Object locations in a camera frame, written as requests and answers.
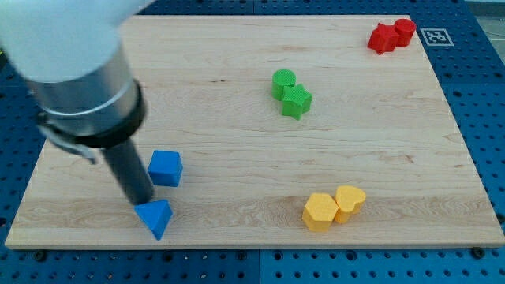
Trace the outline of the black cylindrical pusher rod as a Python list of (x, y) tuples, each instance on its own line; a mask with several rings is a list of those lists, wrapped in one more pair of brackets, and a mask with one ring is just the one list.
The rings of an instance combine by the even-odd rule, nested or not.
[(154, 185), (135, 144), (130, 139), (104, 148), (101, 152), (126, 199), (132, 205), (145, 204), (152, 199)]

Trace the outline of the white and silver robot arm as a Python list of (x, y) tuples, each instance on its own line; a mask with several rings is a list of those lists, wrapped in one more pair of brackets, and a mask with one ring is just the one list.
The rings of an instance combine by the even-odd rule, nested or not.
[(120, 25), (145, 0), (3, 1), (1, 47), (39, 103), (37, 125), (56, 147), (95, 162), (99, 149), (131, 204), (153, 184), (131, 141), (147, 112)]

